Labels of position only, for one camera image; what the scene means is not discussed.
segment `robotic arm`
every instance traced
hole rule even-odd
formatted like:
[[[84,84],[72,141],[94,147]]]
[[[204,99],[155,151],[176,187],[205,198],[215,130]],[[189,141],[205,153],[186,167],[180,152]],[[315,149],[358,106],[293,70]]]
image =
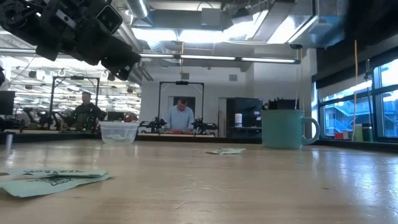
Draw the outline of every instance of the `robotic arm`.
[[[104,0],[0,0],[0,26],[55,61],[65,53],[90,65],[101,62],[127,80],[141,56],[113,34],[123,19]]]

